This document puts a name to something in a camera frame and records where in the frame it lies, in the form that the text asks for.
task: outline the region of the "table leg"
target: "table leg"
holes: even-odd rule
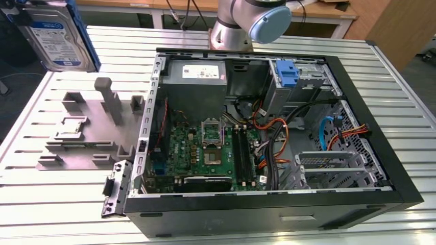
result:
[[[343,39],[353,22],[353,19],[342,19],[331,38]]]
[[[153,26],[155,29],[163,29],[165,28],[165,21],[163,16],[165,13],[161,9],[151,9],[151,16],[153,16]]]

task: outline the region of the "orange wire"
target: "orange wire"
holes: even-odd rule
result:
[[[346,134],[343,135],[343,138],[346,138],[346,137],[349,137],[349,136],[351,136],[351,135],[355,135],[355,134],[363,134],[363,133],[366,133],[366,132],[369,132],[369,131],[370,131],[370,130],[363,129],[363,130],[357,131],[357,132],[353,132],[353,133],[346,133]],[[339,136],[338,136],[338,134],[337,134],[337,135],[334,136],[334,138],[333,138],[330,144],[329,144],[329,147],[327,147],[327,150],[329,150],[329,151],[333,149],[334,144],[337,143],[338,140],[339,140]]]
[[[258,122],[257,122],[257,115],[258,115],[258,112],[259,112],[259,110],[261,110],[261,108],[262,108],[262,104],[263,104],[263,102],[261,101],[261,103],[259,103],[259,108],[258,108],[257,112],[255,112],[254,115],[253,115],[253,118],[254,118],[254,125],[255,125],[255,127],[257,127],[258,129],[261,129],[261,130],[267,130],[267,129],[271,128],[273,125],[279,121],[279,122],[283,123],[283,125],[285,125],[283,127],[286,127],[286,130],[287,130],[287,137],[286,137],[285,144],[282,145],[282,148],[281,148],[279,152],[277,152],[277,153],[274,154],[274,157],[278,158],[278,157],[283,154],[283,152],[285,152],[285,150],[286,150],[287,143],[289,143],[289,138],[290,138],[290,129],[289,129],[289,124],[287,124],[287,121],[286,121],[283,118],[277,118],[277,119],[271,120],[270,123],[269,123],[267,125],[265,125],[265,126],[258,125]],[[267,165],[267,161],[266,161],[266,160],[259,164],[259,167],[261,167],[262,165]]]

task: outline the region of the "floor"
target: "floor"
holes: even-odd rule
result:
[[[42,75],[46,73],[39,62],[27,67],[15,68],[0,60],[0,80],[10,88],[9,94],[0,96],[0,143],[43,78],[39,75],[23,74],[3,79],[10,74],[23,72]],[[402,75],[431,112],[436,114],[436,97],[434,96],[436,91],[436,66],[425,63],[421,57],[415,57]]]
[[[425,63],[415,57],[402,75],[430,111],[436,115],[436,65]]]

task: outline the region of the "blue latch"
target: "blue latch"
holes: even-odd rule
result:
[[[299,69],[295,67],[294,62],[289,60],[278,60],[278,74],[282,79],[282,86],[294,87],[301,79]]]

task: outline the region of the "blue cable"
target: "blue cable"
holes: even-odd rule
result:
[[[325,128],[326,128],[326,121],[334,121],[334,117],[327,116],[323,118],[322,124],[321,124],[321,131],[319,131],[319,138],[321,138],[321,144],[322,144],[322,149],[326,151],[327,150],[327,145],[326,145],[326,139],[325,139]]]

